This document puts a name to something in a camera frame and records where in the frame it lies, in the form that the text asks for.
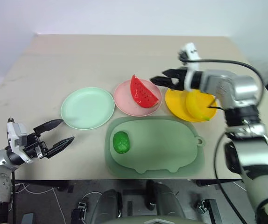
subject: white table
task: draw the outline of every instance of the white table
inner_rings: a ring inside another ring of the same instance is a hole
[[[202,58],[232,59],[247,62],[235,45],[225,37],[114,36],[114,35],[43,35],[37,36],[14,64],[0,85],[0,149],[7,145],[6,122],[13,117],[24,123],[27,132],[51,119],[60,118],[63,100],[73,91],[97,86],[113,94],[117,85],[133,74],[149,79],[168,68],[181,65],[177,52],[194,42]],[[225,69],[253,75],[237,65],[204,63],[201,69]],[[268,128],[268,92],[259,108]],[[165,102],[153,115],[170,115]],[[104,140],[108,124],[126,116],[118,108],[105,125],[88,131],[61,124],[42,135],[49,147],[61,139],[75,136],[73,143],[50,160],[23,164],[17,179],[68,180],[115,179],[106,168]],[[187,179],[214,179],[213,150],[225,129],[224,115],[205,123],[193,124],[206,140],[205,167]],[[220,178],[239,178],[225,165],[223,147],[219,149]]]

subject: green ball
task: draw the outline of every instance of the green ball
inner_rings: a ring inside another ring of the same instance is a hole
[[[119,153],[123,154],[130,150],[130,139],[125,132],[117,132],[113,136],[113,148]]]

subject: black cable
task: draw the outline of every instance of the black cable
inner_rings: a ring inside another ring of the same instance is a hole
[[[261,100],[264,96],[264,92],[265,92],[265,85],[264,85],[264,80],[260,74],[260,72],[252,67],[251,65],[249,64],[246,64],[246,63],[243,63],[243,62],[238,62],[238,61],[232,61],[232,60],[221,60],[221,59],[199,59],[199,60],[189,60],[189,59],[186,59],[186,58],[183,58],[183,57],[180,57],[179,58],[181,62],[185,62],[185,63],[193,63],[193,62],[213,62],[213,63],[229,63],[229,64],[237,64],[237,65],[240,65],[240,66],[243,66],[245,68],[248,68],[250,69],[251,71],[253,71],[257,76],[258,78],[260,79],[260,82],[261,82],[261,94],[258,98],[258,101],[256,103],[256,106],[259,106],[260,103],[261,103]]]
[[[12,172],[12,186],[13,186],[13,224],[16,224],[16,188],[15,188],[14,171]]]
[[[225,136],[225,133],[222,133],[222,135],[219,137],[217,144],[215,146],[215,151],[214,151],[214,174],[215,174],[215,178],[217,181],[218,186],[220,187],[220,190],[222,192],[222,194],[224,195],[224,197],[226,198],[227,202],[229,203],[229,205],[231,206],[231,208],[233,209],[233,211],[236,213],[236,215],[238,216],[238,218],[240,219],[240,221],[243,224],[247,224],[247,222],[244,220],[244,218],[242,217],[242,215],[239,213],[239,211],[236,209],[236,207],[234,206],[234,204],[232,203],[232,201],[229,199],[227,193],[224,191],[223,187],[221,186],[221,182],[218,178],[217,175],[217,171],[216,171],[216,157],[217,157],[217,151],[220,145],[220,142],[222,140],[222,138]]]
[[[219,110],[223,110],[223,111],[224,111],[224,109],[223,109],[222,107],[219,107],[219,106],[212,106],[213,103],[215,103],[216,100],[217,100],[217,98],[215,97],[214,100],[210,103],[210,105],[208,105],[207,108],[219,109]]]

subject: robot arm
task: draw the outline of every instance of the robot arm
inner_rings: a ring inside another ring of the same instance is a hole
[[[7,223],[8,203],[11,196],[11,173],[23,163],[32,163],[35,158],[50,158],[64,150],[73,140],[70,137],[48,149],[40,141],[41,133],[49,131],[62,123],[62,119],[46,122],[27,135],[23,124],[15,123],[12,118],[7,122],[8,146],[0,150],[0,223]]]
[[[186,61],[199,60],[194,44],[187,44],[179,59],[185,65]],[[226,165],[241,175],[257,222],[267,223],[268,135],[256,105],[257,85],[249,76],[224,70],[198,71],[197,67],[189,63],[188,67],[169,69],[163,72],[167,77],[154,77],[151,82],[174,90],[199,89],[219,99],[225,112],[226,135],[231,140],[225,144]]]

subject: watermelon slice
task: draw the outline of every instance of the watermelon slice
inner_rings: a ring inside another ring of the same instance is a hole
[[[159,102],[159,99],[136,77],[136,75],[132,76],[130,90],[134,101],[141,107],[150,108]]]

